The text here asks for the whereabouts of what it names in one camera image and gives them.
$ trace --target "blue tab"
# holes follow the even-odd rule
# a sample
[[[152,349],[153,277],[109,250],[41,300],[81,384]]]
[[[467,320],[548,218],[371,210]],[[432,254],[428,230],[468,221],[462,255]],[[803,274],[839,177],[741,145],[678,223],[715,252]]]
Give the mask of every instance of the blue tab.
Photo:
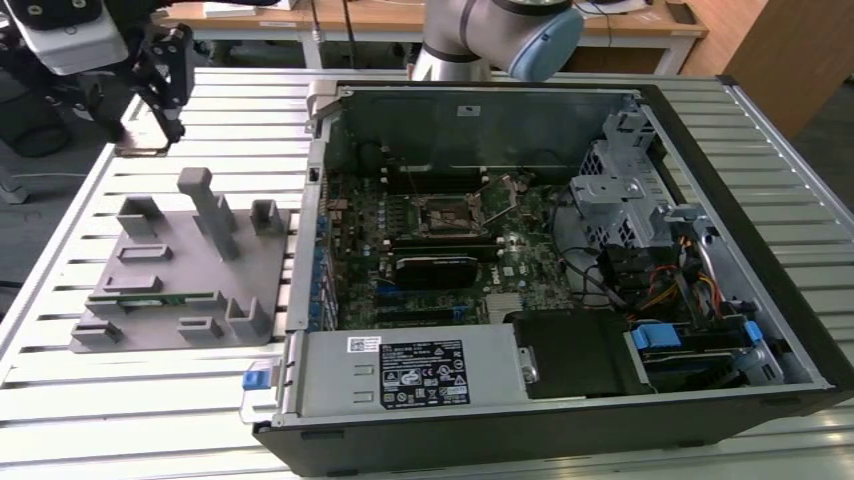
[[[638,350],[645,348],[667,348],[682,345],[677,328],[669,323],[646,323],[633,332],[631,338],[635,341]]]
[[[650,348],[650,342],[646,341],[646,335],[643,335],[641,330],[631,331],[631,339],[635,341],[635,347],[638,347],[638,350]]]
[[[747,320],[745,322],[745,331],[747,332],[747,336],[750,337],[750,341],[753,343],[759,343],[762,341],[762,330],[759,330],[759,325],[753,320]]]
[[[267,390],[270,388],[270,370],[243,372],[243,390]]]

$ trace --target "wooden desk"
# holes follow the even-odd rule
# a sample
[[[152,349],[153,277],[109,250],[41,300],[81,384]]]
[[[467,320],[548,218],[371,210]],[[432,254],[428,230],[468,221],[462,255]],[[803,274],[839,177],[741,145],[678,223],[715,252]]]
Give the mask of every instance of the wooden desk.
[[[344,13],[340,0],[315,0],[323,39],[346,40]],[[350,4],[356,41],[420,42],[424,8],[398,5],[382,0],[359,0]],[[663,1],[627,15],[613,15],[584,22],[579,45],[583,47],[657,48],[666,50],[655,69],[657,74],[679,73],[694,42],[707,29],[703,25],[675,23]],[[323,68],[319,44],[312,38],[312,15],[308,2],[296,10],[259,9],[252,17],[204,18],[202,5],[179,4],[169,9],[160,23],[182,22],[192,27],[199,40],[298,40],[303,43],[306,65]]]

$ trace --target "power supply label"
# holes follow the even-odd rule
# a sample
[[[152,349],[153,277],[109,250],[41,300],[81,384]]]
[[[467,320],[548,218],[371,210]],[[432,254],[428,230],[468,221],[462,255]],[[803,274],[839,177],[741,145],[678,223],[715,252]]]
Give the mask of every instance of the power supply label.
[[[471,403],[462,340],[382,344],[379,362],[387,410]]]

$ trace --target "slotted metal surface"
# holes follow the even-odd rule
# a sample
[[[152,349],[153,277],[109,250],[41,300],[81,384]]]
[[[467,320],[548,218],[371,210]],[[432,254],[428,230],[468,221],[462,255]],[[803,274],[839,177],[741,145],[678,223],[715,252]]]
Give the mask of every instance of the slotted metal surface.
[[[207,166],[234,208],[274,198],[299,209],[308,136],[304,95],[316,78],[399,80],[396,73],[198,72],[183,118],[188,135],[164,159],[105,153],[0,326],[0,478],[266,480],[292,475],[240,423],[240,376],[280,354],[264,347],[75,355],[65,350],[100,276],[124,195],[190,207],[175,189],[183,167]],[[564,76],[560,82],[650,82],[662,90],[757,223],[813,308],[854,358],[854,237],[825,194],[738,91],[709,79]],[[667,160],[675,170],[675,163]],[[689,191],[687,180],[675,172]],[[298,225],[292,219],[291,228]],[[295,234],[290,251],[294,251]],[[287,304],[286,261],[279,303]],[[279,314],[279,329],[286,313]],[[854,478],[854,402],[781,419],[710,447],[379,475],[380,478],[742,479]],[[583,432],[567,432],[576,435]]]

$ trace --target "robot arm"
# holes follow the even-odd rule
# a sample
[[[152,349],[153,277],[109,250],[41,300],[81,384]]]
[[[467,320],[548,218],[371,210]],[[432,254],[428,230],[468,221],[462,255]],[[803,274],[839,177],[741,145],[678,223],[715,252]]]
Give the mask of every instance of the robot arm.
[[[125,153],[163,153],[184,135],[178,119],[194,88],[186,25],[155,26],[156,10],[187,0],[3,0],[0,68],[53,105],[95,121]],[[271,6],[278,0],[215,0]],[[543,81],[566,63],[583,20],[568,0],[431,0],[416,80],[488,80],[494,65],[523,81]],[[165,144],[137,144],[100,113],[91,79],[115,76],[148,104]]]
[[[128,132],[117,119],[101,115],[103,94],[91,81],[97,75],[115,76],[148,104],[165,136],[165,145],[144,148],[145,153],[163,152],[184,135],[178,114],[194,87],[187,57],[192,31],[151,22],[156,10],[180,1],[4,0],[12,22],[0,28],[0,68],[53,105],[71,106],[77,116],[95,121],[108,140],[121,144]]]
[[[568,0],[428,1],[415,80],[488,80],[490,66],[526,82],[547,80],[583,29]]]

